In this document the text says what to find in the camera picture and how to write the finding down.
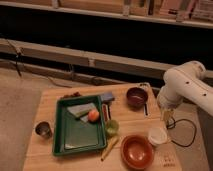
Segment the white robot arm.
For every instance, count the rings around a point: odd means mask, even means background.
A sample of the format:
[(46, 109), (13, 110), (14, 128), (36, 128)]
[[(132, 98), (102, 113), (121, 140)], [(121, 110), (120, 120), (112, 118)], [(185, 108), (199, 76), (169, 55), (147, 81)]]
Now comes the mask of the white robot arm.
[(213, 117), (213, 87), (202, 81), (206, 68), (199, 61), (189, 61), (168, 69), (163, 76), (157, 102), (162, 109), (175, 109), (184, 98)]

